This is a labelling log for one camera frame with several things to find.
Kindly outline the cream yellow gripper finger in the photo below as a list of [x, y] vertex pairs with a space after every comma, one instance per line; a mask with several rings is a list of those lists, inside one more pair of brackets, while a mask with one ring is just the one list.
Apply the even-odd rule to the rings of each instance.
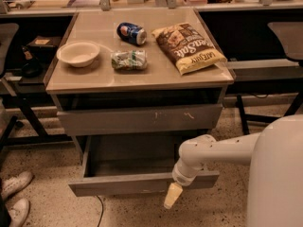
[[183, 187], [178, 183], [171, 183], [167, 196], [165, 197], [164, 207], [170, 209], [174, 203], [178, 200], [183, 192]]

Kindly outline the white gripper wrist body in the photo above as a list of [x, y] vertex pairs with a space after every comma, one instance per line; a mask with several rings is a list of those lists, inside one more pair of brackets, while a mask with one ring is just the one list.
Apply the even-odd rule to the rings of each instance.
[[172, 179], [181, 186], [189, 186], [202, 171], [203, 164], [189, 165], [179, 159], [173, 167]]

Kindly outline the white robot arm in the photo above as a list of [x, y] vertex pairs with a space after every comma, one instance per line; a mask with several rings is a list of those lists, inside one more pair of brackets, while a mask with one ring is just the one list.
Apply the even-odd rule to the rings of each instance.
[[166, 208], [209, 162], [250, 166], [247, 227], [303, 227], [302, 114], [281, 117], [259, 133], [222, 141], [204, 134], [183, 142]]

